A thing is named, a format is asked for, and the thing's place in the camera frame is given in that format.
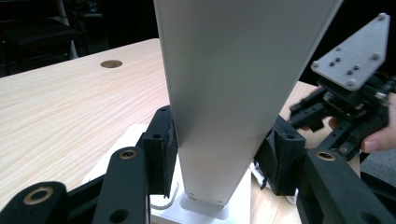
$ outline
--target silver metal plate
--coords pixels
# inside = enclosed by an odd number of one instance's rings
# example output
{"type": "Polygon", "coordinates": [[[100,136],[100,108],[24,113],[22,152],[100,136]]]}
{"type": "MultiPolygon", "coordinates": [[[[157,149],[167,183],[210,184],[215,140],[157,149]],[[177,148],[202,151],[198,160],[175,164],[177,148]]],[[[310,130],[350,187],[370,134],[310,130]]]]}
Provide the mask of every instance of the silver metal plate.
{"type": "Polygon", "coordinates": [[[356,91],[385,61],[389,15],[379,14],[342,44],[311,64],[314,72],[356,91]]]}
{"type": "Polygon", "coordinates": [[[156,0],[186,194],[225,206],[341,0],[156,0]]]}

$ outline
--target brass insert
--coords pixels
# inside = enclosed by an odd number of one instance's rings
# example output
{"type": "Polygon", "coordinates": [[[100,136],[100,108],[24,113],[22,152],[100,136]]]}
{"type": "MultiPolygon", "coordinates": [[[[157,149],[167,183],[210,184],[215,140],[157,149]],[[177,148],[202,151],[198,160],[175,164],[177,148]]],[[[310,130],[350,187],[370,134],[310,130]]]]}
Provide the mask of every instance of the brass insert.
{"type": "Polygon", "coordinates": [[[137,151],[135,150],[125,150],[120,153],[120,158],[123,160],[129,160],[137,156],[137,151]]]}
{"type": "Polygon", "coordinates": [[[324,161],[335,161],[334,155],[329,152],[324,152],[324,151],[318,152],[317,157],[323,159],[324,161]]]}
{"type": "Polygon", "coordinates": [[[40,187],[26,195],[23,202],[28,205],[38,204],[46,201],[53,193],[53,188],[40,187]]]}

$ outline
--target screw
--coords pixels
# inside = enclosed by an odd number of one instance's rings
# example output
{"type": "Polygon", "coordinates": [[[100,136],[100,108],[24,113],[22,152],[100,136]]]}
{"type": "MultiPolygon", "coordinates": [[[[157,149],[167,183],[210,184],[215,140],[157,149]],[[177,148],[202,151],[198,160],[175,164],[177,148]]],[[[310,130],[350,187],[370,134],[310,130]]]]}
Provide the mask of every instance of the screw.
{"type": "Polygon", "coordinates": [[[379,20],[379,21],[384,20],[386,17],[387,17],[387,14],[386,14],[386,13],[379,13],[379,14],[378,14],[378,20],[379,20]]]}
{"type": "Polygon", "coordinates": [[[386,101],[387,97],[388,96],[384,92],[378,91],[378,92],[375,93],[375,98],[377,98],[379,100],[386,101]]]}
{"type": "Polygon", "coordinates": [[[364,104],[360,103],[359,105],[355,106],[355,109],[361,110],[364,108],[364,104]]]}
{"type": "Polygon", "coordinates": [[[354,78],[351,78],[351,79],[347,82],[347,85],[350,86],[350,87],[355,86],[355,84],[356,84],[356,80],[355,80],[354,78]]]}
{"type": "Polygon", "coordinates": [[[312,62],[312,67],[319,67],[318,61],[313,61],[312,62]]]}
{"type": "Polygon", "coordinates": [[[376,61],[376,60],[379,59],[380,56],[381,56],[381,55],[380,55],[379,53],[375,53],[375,54],[373,54],[372,59],[373,59],[374,61],[376,61]]]}

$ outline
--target light wood desk surface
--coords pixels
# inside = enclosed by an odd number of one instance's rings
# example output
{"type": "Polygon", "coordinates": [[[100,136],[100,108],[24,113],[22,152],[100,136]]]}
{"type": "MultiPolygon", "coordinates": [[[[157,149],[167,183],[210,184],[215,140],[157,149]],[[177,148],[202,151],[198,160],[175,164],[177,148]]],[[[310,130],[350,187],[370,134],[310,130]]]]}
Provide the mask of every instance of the light wood desk surface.
{"type": "MultiPolygon", "coordinates": [[[[298,83],[286,105],[313,89],[298,83]]],[[[168,104],[158,39],[0,78],[0,209],[38,182],[76,188],[128,127],[168,104]]],[[[328,131],[304,136],[314,146],[328,131]]],[[[295,205],[253,180],[251,223],[300,222],[295,205]]]]}

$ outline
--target human hand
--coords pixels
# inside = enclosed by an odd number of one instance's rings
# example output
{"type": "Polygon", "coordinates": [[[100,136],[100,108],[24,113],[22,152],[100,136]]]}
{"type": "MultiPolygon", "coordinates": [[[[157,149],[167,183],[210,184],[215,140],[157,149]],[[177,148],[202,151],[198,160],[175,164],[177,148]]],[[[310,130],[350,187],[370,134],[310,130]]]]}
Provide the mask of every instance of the human hand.
{"type": "Polygon", "coordinates": [[[389,95],[389,124],[370,134],[361,142],[361,150],[366,153],[396,148],[396,94],[389,95]]]}

